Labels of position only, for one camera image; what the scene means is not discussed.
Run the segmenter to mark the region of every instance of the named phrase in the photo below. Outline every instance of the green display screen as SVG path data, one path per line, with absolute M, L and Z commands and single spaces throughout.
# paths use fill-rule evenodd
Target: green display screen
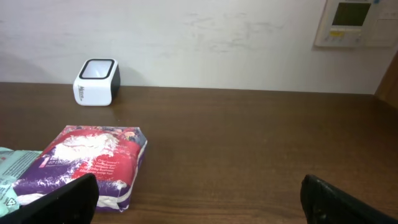
M 362 26 L 371 3 L 339 3 L 333 26 Z

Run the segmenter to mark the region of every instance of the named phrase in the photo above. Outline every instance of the brown wooden door frame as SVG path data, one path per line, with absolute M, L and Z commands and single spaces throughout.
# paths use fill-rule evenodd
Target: brown wooden door frame
M 398 53 L 384 75 L 375 94 L 380 100 L 398 108 Z

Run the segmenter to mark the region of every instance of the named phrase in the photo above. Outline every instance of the small white box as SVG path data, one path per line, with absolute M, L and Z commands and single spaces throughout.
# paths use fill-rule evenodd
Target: small white box
M 115 59 L 87 60 L 73 83 L 73 93 L 83 106 L 108 106 L 120 87 L 119 65 Z

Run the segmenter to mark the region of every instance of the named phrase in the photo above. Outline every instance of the light blue plastic bag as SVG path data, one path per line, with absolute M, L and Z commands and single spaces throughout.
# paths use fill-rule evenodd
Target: light blue plastic bag
M 12 183 L 25 172 L 40 153 L 40 151 L 13 151 L 0 147 L 0 217 L 19 208 Z

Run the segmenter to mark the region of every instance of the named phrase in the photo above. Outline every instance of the wooden table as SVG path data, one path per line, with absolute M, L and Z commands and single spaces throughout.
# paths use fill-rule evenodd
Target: wooden table
M 139 126 L 130 209 L 93 223 L 306 223 L 305 174 L 398 218 L 398 113 L 369 95 L 122 87 L 84 107 L 71 85 L 0 83 L 0 145 L 44 149 L 67 124 Z

